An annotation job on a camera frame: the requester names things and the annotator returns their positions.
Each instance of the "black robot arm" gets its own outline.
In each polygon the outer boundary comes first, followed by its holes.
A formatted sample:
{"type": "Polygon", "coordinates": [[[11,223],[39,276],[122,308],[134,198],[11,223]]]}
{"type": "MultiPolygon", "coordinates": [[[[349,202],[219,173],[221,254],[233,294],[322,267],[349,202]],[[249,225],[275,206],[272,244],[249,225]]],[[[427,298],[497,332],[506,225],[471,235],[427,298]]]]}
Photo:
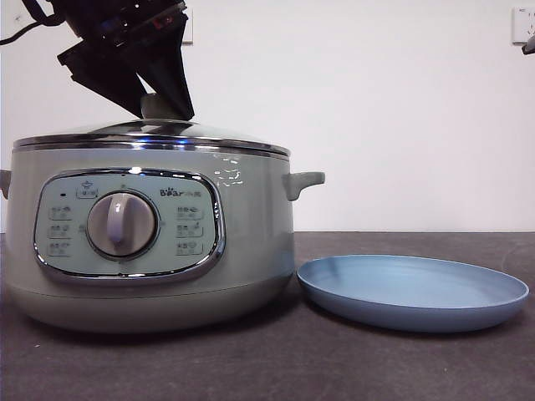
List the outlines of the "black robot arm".
{"type": "Polygon", "coordinates": [[[83,41],[58,56],[74,81],[142,117],[143,78],[174,111],[189,120],[193,106],[181,55],[186,28],[182,0],[23,0],[37,24],[67,21],[83,41]]]}

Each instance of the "stainless steel lid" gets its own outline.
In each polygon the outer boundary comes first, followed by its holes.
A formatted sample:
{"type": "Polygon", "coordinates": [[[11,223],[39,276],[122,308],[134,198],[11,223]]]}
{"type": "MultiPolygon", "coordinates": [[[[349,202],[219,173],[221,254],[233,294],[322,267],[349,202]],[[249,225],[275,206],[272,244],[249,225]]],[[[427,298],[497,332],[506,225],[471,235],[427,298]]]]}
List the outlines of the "stainless steel lid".
{"type": "Polygon", "coordinates": [[[139,119],[128,123],[72,129],[15,142],[14,151],[83,148],[186,149],[223,148],[234,153],[290,156],[280,146],[247,135],[173,119],[139,119]]]}

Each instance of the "pot handle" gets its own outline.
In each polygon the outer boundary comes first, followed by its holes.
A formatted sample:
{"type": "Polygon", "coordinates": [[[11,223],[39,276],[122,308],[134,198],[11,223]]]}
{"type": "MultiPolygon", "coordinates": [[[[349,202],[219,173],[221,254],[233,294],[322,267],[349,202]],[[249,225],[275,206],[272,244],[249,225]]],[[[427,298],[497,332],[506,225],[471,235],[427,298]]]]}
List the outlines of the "pot handle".
{"type": "Polygon", "coordinates": [[[2,189],[2,194],[4,198],[8,198],[9,195],[9,185],[11,184],[11,171],[10,170],[0,170],[0,189],[2,189]]]}
{"type": "Polygon", "coordinates": [[[325,173],[313,171],[309,173],[288,174],[284,176],[286,197],[289,201],[299,199],[301,191],[312,185],[320,185],[325,182],[325,173]]]}

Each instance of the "chrome trim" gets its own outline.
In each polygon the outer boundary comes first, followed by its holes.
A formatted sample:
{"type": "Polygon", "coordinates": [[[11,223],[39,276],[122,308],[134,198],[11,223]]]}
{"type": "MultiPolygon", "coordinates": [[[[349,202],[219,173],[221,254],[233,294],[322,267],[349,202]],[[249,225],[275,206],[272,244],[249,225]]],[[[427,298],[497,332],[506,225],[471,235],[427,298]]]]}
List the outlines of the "chrome trim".
{"type": "Polygon", "coordinates": [[[234,150],[233,153],[249,154],[250,151],[260,151],[268,154],[290,156],[290,151],[286,148],[261,142],[179,135],[155,135],[150,133],[88,133],[34,136],[15,141],[13,151],[86,148],[195,150],[196,147],[200,146],[209,146],[215,149],[226,148],[234,150]]]}
{"type": "Polygon", "coordinates": [[[42,144],[42,145],[24,145],[13,148],[13,153],[28,152],[31,150],[56,150],[56,149],[130,149],[130,150],[178,150],[178,151],[197,151],[207,153],[229,153],[239,155],[252,155],[261,157],[271,157],[284,161],[290,161],[286,155],[279,153],[269,153],[261,150],[224,148],[221,146],[204,146],[204,145],[168,145],[168,144],[136,144],[130,142],[115,143],[65,143],[65,144],[42,144]]]}
{"type": "Polygon", "coordinates": [[[136,173],[130,172],[131,168],[110,168],[110,169],[84,169],[84,170],[69,170],[59,175],[55,175],[46,181],[41,188],[39,195],[38,208],[35,216],[35,224],[33,226],[33,249],[35,250],[35,257],[38,264],[41,266],[45,274],[49,274],[52,278],[68,284],[83,284],[83,285],[111,285],[111,286],[132,286],[139,284],[159,284],[173,281],[191,280],[192,278],[200,277],[210,271],[217,262],[221,259],[223,252],[225,251],[225,245],[227,244],[227,235],[225,230],[225,219],[223,216],[222,201],[219,196],[219,191],[212,182],[202,174],[193,172],[175,171],[175,170],[157,170],[157,169],[142,169],[136,173]],[[43,198],[44,188],[52,181],[60,178],[79,177],[84,175],[107,175],[107,174],[128,174],[139,175],[145,174],[149,176],[167,177],[167,178],[180,178],[187,180],[195,180],[203,184],[210,193],[211,201],[213,205],[216,238],[214,245],[208,255],[206,255],[199,262],[194,265],[184,267],[169,272],[147,273],[147,274],[135,274],[135,275],[92,275],[75,272],[67,272],[48,264],[43,256],[39,253],[36,234],[37,234],[37,220],[38,213],[41,207],[41,200],[43,198]]]}

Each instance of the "white wall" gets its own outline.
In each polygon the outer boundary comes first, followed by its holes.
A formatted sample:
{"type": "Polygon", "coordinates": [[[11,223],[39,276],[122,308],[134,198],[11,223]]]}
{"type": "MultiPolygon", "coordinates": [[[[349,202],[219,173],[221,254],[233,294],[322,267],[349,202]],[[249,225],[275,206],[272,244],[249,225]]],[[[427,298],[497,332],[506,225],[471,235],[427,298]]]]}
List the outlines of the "white wall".
{"type": "MultiPolygon", "coordinates": [[[[518,3],[190,3],[196,121],[327,174],[294,204],[296,230],[535,229],[535,56],[510,45],[518,3]]],[[[4,37],[15,8],[3,0],[4,37]]],[[[2,48],[3,168],[17,138],[132,119],[70,81],[55,56],[74,43],[63,26],[2,48]]]]}

